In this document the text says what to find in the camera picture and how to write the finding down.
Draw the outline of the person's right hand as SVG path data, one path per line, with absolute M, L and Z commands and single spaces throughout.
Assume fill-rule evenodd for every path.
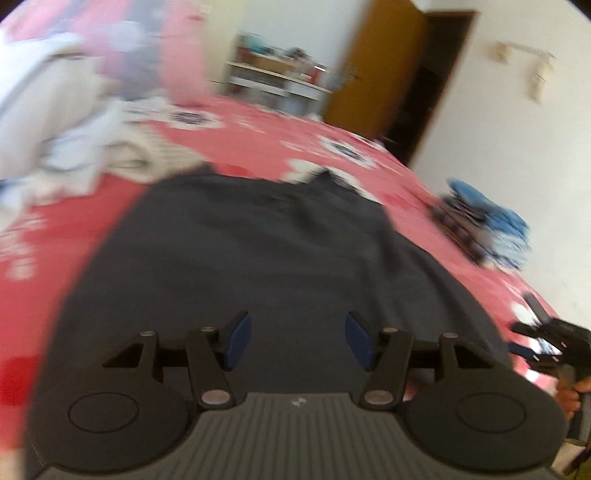
M 568 382 L 565 378 L 558 381 L 554 399 L 561 407 L 567 420 L 580 410 L 582 395 L 591 391 L 591 378 L 587 377 L 575 383 Z

